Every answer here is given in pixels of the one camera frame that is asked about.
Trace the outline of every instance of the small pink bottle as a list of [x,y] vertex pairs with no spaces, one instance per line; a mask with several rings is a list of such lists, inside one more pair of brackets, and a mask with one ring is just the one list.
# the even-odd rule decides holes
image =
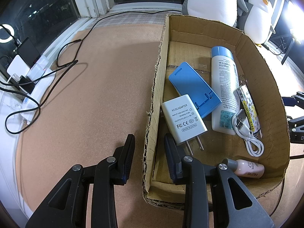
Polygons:
[[264,174],[264,166],[247,160],[232,160],[224,158],[222,163],[227,165],[237,176],[260,178]]

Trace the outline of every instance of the lighter package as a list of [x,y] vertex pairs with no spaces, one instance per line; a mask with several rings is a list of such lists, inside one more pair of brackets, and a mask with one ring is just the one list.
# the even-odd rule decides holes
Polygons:
[[253,104],[253,100],[248,91],[246,85],[242,85],[237,88],[237,93],[241,99],[241,103],[243,104],[244,111],[248,118],[250,130],[252,130],[254,137],[257,139],[262,138],[261,126],[259,119],[257,117],[256,109]]

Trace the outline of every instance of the yellow label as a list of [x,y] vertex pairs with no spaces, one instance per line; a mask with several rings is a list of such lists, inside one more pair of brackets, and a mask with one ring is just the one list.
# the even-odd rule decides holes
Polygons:
[[246,104],[246,101],[243,100],[242,103],[243,103],[243,106],[244,106],[244,110],[245,110],[245,112],[246,112],[246,116],[247,116],[247,118],[248,118],[248,122],[249,122],[250,129],[254,132],[253,121],[252,121],[252,118],[251,118],[251,116],[250,116],[249,109],[248,109],[248,106],[247,106],[247,104]]

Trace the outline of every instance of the white bottle with blue cap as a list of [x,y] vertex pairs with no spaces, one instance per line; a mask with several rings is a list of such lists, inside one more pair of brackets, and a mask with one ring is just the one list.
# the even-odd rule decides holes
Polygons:
[[240,110],[238,71],[232,53],[225,47],[212,48],[211,88],[222,103],[212,112],[212,129],[235,135],[232,116]]

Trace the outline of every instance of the gray bottle cap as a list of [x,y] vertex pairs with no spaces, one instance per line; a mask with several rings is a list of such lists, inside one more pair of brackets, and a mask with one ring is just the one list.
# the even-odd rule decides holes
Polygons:
[[232,171],[236,171],[238,168],[238,162],[232,159],[224,158],[222,163],[227,165]]

